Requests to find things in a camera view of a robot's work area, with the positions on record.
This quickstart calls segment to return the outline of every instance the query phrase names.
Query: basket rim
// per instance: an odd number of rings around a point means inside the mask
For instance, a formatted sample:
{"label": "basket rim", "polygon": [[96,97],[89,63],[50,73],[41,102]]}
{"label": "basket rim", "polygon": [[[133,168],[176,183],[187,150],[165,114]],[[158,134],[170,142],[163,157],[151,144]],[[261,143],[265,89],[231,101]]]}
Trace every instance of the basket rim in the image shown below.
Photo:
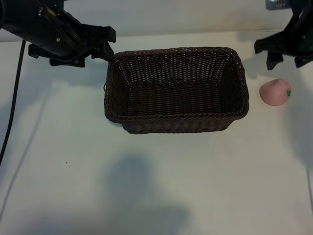
{"label": "basket rim", "polygon": [[170,49],[153,49],[153,50],[136,50],[136,51],[124,51],[115,54],[114,62],[117,62],[120,58],[126,56],[152,56],[152,55],[161,55],[161,54],[181,54],[181,53],[194,53],[194,52],[228,52],[231,54],[232,58],[236,60],[236,66],[234,68],[237,70],[238,80],[241,82],[241,108],[236,112],[228,112],[228,113],[193,113],[193,114],[157,114],[157,115],[136,115],[136,116],[128,116],[128,115],[117,115],[111,109],[111,96],[110,91],[108,89],[108,84],[110,83],[110,79],[113,75],[114,63],[110,62],[108,66],[107,73],[107,82],[104,86],[105,90],[105,116],[112,122],[117,123],[134,123],[134,122],[149,122],[149,121],[190,121],[190,120],[237,120],[241,119],[247,115],[249,110],[249,94],[248,88],[246,85],[245,78],[245,69],[242,65],[241,59],[238,56],[237,52],[234,49],[228,47],[178,47],[178,48],[170,48]]}
{"label": "basket rim", "polygon": [[168,48],[168,49],[151,49],[151,50],[127,50],[123,52],[116,53],[114,55],[114,62],[117,62],[120,58],[124,56],[139,56],[139,55],[164,55],[164,54],[184,54],[194,53],[194,52],[229,52],[234,53],[238,57],[237,52],[229,47],[178,47],[178,48]]}

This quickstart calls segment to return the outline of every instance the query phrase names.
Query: peach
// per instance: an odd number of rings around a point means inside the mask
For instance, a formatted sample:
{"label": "peach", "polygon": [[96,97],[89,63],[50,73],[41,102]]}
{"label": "peach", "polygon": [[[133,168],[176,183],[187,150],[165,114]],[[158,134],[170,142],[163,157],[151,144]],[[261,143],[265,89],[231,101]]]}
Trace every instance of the peach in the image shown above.
{"label": "peach", "polygon": [[284,104],[291,95],[291,85],[288,81],[279,78],[272,80],[260,88],[262,100],[269,105],[278,106]]}

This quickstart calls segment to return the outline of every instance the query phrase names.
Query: wicker basket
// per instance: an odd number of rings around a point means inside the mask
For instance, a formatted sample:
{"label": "wicker basket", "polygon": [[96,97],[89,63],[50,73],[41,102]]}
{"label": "wicker basket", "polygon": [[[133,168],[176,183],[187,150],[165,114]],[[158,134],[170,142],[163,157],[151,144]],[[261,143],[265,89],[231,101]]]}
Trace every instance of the wicker basket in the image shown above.
{"label": "wicker basket", "polygon": [[221,131],[247,114],[248,97],[232,49],[126,51],[109,64],[105,115],[133,134]]}

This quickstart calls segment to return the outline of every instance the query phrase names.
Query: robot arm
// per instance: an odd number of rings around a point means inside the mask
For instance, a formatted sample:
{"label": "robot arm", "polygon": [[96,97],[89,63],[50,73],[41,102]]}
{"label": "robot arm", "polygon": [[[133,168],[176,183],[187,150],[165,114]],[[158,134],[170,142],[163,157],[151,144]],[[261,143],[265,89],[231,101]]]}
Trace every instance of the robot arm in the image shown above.
{"label": "robot arm", "polygon": [[268,51],[267,67],[283,62],[283,54],[295,57],[297,68],[313,61],[313,0],[267,0],[267,9],[291,8],[293,16],[284,31],[257,40],[256,53]]}
{"label": "robot arm", "polygon": [[0,0],[2,28],[31,42],[28,54],[52,66],[84,67],[85,58],[113,61],[111,27],[81,24],[64,10],[64,0]]}

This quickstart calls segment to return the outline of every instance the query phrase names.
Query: white wall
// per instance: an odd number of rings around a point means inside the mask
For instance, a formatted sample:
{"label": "white wall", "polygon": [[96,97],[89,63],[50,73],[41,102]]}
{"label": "white wall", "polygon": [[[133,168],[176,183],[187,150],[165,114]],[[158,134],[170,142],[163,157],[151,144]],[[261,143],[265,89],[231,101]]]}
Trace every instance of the white wall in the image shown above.
{"label": "white wall", "polygon": [[[291,17],[291,10],[267,11],[265,0],[69,0],[65,10],[119,36],[281,29]],[[0,32],[0,41],[11,40]]]}

